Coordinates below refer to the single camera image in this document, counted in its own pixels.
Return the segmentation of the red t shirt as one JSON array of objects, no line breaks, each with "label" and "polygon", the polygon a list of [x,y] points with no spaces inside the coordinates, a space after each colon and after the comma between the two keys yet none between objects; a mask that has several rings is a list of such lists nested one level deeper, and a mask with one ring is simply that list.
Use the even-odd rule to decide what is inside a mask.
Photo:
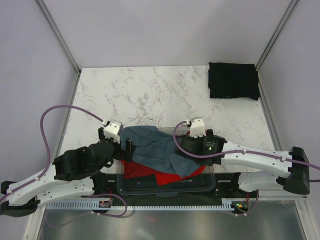
[{"label": "red t shirt", "polygon": [[135,163],[133,161],[127,162],[124,159],[121,159],[120,162],[124,167],[124,178],[126,180],[138,177],[153,176],[155,177],[158,186],[164,186],[170,183],[175,183],[181,180],[186,180],[188,178],[195,177],[197,175],[200,175],[206,168],[205,166],[200,166],[192,174],[185,177],[180,177],[177,174],[160,172],[150,167],[141,165],[139,163]]}]

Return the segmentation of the blue-grey t shirt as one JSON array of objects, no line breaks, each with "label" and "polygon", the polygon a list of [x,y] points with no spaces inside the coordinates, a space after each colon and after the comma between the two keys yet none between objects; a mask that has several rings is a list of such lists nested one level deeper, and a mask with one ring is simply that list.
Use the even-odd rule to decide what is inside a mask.
[{"label": "blue-grey t shirt", "polygon": [[176,174],[181,178],[193,174],[200,168],[193,160],[176,154],[173,136],[160,131],[156,126],[125,127],[119,136],[123,150],[126,149],[125,140],[132,140],[136,148],[131,160],[142,166],[166,174]]}]

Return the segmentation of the clear plastic bin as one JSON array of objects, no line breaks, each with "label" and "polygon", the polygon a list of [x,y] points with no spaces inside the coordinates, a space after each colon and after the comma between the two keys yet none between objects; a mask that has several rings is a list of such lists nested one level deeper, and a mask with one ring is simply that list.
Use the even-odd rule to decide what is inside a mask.
[{"label": "clear plastic bin", "polygon": [[132,141],[132,158],[117,165],[117,190],[123,195],[206,192],[216,185],[215,174],[188,157],[175,154],[173,136],[185,135],[185,127],[128,126],[120,133],[121,148]]}]

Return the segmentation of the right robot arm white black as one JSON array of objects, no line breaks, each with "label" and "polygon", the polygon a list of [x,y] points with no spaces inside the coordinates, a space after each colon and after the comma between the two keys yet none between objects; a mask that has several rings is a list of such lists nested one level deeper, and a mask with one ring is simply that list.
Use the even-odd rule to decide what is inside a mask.
[{"label": "right robot arm white black", "polygon": [[200,166],[237,165],[256,169],[252,173],[239,173],[229,184],[229,191],[235,197],[273,188],[297,195],[310,193],[310,162],[301,147],[294,146],[290,151],[261,150],[227,141],[211,131],[202,137],[175,136],[173,141],[176,154]]}]

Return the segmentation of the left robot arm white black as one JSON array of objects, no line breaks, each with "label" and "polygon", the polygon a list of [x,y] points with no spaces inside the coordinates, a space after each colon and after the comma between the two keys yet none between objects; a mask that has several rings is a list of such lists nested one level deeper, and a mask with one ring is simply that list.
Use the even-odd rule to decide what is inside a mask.
[{"label": "left robot arm white black", "polygon": [[111,204],[116,197],[116,184],[103,171],[125,155],[121,148],[122,128],[112,122],[99,128],[97,143],[67,150],[43,171],[25,180],[2,182],[1,215],[28,216],[52,202],[72,197],[108,198],[107,203]]}]

